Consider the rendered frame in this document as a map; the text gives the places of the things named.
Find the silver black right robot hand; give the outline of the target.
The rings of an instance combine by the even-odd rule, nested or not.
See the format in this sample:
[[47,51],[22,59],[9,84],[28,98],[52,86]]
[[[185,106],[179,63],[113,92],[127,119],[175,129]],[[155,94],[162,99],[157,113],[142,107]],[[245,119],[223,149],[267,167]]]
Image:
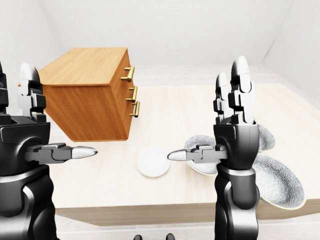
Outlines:
[[213,126],[216,145],[197,145],[168,154],[172,161],[193,161],[196,164],[221,163],[232,170],[249,170],[259,150],[259,127],[253,116],[255,85],[249,65],[241,55],[232,64],[231,79],[220,73],[215,85],[214,111],[218,114]]

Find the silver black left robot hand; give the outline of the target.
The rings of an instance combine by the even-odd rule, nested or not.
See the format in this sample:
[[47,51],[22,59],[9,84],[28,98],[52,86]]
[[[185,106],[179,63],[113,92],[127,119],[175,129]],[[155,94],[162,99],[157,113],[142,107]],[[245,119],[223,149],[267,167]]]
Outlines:
[[39,165],[97,154],[93,147],[49,143],[51,124],[44,114],[46,97],[37,69],[23,63],[19,83],[18,105],[22,115],[10,115],[7,78],[0,63],[0,176],[14,176]]

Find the grey patterned bowl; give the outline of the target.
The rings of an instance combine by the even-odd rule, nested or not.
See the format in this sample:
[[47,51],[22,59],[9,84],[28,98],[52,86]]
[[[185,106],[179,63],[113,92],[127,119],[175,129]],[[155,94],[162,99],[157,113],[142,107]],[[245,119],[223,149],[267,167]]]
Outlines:
[[271,150],[275,144],[276,140],[272,133],[261,124],[258,125],[259,129],[259,148],[260,152]]
[[[208,135],[194,135],[190,137],[184,144],[185,149],[192,149],[195,148],[196,145],[212,145],[215,147],[216,140]],[[210,162],[210,163],[195,163],[193,161],[189,161],[187,164],[196,172],[207,175],[213,176],[217,174],[217,164],[220,161]]]
[[252,167],[264,202],[284,210],[297,210],[305,204],[304,188],[286,165],[270,156],[258,154]]

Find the wooden cabinet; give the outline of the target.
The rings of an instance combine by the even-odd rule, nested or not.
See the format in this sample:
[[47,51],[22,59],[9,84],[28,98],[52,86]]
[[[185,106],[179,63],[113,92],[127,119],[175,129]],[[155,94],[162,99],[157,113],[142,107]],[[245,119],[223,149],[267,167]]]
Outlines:
[[111,81],[125,47],[73,48],[41,70],[46,116],[74,142],[125,141]]

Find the wooden cabinet drawer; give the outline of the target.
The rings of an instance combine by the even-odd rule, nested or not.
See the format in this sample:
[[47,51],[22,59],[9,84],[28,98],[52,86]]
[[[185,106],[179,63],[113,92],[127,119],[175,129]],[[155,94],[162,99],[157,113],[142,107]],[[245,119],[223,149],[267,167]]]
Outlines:
[[127,77],[128,70],[125,70],[126,66],[120,66],[118,75],[115,79],[114,87],[115,87],[115,97],[118,104],[119,115],[121,117],[122,122],[125,122],[125,113],[127,109],[127,101],[126,98],[130,95],[129,87],[131,83],[127,80],[121,80],[121,77]]
[[121,80],[121,116],[122,116],[122,122],[124,127],[124,139],[127,140],[129,137],[129,129],[130,129],[130,109],[131,109],[131,102],[126,101],[126,98],[130,98],[132,96],[132,91],[129,90],[129,88],[132,87],[130,82],[127,82],[126,80]]
[[124,50],[123,56],[119,65],[116,69],[114,77],[110,82],[110,86],[112,87],[115,99],[117,104],[120,106],[123,102],[126,102],[126,95],[128,92],[128,88],[130,87],[130,83],[127,80],[121,80],[121,77],[128,76],[128,70],[125,70],[126,67],[130,67],[130,60],[128,55],[128,49]]

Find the white round plate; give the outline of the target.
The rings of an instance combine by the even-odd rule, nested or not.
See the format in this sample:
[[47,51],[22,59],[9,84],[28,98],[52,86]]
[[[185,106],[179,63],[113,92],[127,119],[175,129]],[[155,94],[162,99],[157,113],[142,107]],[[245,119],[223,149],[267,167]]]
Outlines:
[[157,178],[167,173],[171,163],[163,147],[148,146],[138,154],[136,165],[142,175]]

